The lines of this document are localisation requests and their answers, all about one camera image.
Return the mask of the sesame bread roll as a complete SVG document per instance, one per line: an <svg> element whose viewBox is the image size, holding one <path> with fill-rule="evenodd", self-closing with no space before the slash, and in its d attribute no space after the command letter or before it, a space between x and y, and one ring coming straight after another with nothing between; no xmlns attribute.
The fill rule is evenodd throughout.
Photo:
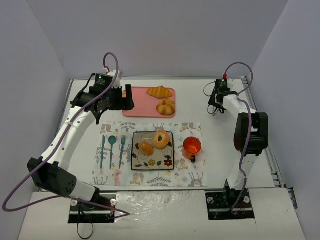
<svg viewBox="0 0 320 240"><path fill-rule="evenodd" d="M150 156L154 153L154 147L146 141L141 141L138 144L138 148L142 154L147 155L147 156Z"/></svg>

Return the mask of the sugared ring donut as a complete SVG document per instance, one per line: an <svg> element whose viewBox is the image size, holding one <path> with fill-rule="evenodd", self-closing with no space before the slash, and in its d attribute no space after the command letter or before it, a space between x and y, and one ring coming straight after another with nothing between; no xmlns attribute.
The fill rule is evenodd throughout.
<svg viewBox="0 0 320 240"><path fill-rule="evenodd" d="M153 135L152 143L158 149L164 149L170 141L170 136L165 130L158 130Z"/></svg>

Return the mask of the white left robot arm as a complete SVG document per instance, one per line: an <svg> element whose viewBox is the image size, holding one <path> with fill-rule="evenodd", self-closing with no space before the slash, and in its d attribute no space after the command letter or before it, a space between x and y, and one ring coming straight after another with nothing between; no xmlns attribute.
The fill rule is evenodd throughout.
<svg viewBox="0 0 320 240"><path fill-rule="evenodd" d="M86 130L93 123L99 124L104 112L132 110L135 104L130 84L125 86L123 96L120 71L92 76L94 84L85 85L70 102L68 116L51 145L38 159L31 158L27 168L38 188L63 198L97 203L100 190L68 171L71 159Z"/></svg>

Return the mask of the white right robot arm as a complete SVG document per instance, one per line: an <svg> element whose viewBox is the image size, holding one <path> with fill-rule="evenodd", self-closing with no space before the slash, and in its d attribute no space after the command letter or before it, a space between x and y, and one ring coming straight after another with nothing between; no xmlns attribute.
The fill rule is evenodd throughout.
<svg viewBox="0 0 320 240"><path fill-rule="evenodd" d="M265 112L252 109L233 90L235 83L224 74L215 80L208 102L213 113L229 112L236 119L233 143L240 157L227 179L230 189L240 191L246 188L248 177L255 161L269 145L269 118Z"/></svg>

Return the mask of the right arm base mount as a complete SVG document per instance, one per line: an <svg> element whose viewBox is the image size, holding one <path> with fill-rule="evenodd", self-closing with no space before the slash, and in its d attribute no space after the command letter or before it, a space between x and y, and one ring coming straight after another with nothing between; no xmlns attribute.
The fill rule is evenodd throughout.
<svg viewBox="0 0 320 240"><path fill-rule="evenodd" d="M225 187L222 191L206 191L207 215L210 221L255 219L250 193Z"/></svg>

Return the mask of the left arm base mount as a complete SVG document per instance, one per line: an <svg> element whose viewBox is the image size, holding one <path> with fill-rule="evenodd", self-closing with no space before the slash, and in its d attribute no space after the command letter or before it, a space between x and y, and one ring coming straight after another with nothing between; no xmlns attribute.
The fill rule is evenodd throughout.
<svg viewBox="0 0 320 240"><path fill-rule="evenodd" d="M70 203L69 224L110 224L115 222L115 211L81 203L73 199Z"/></svg>

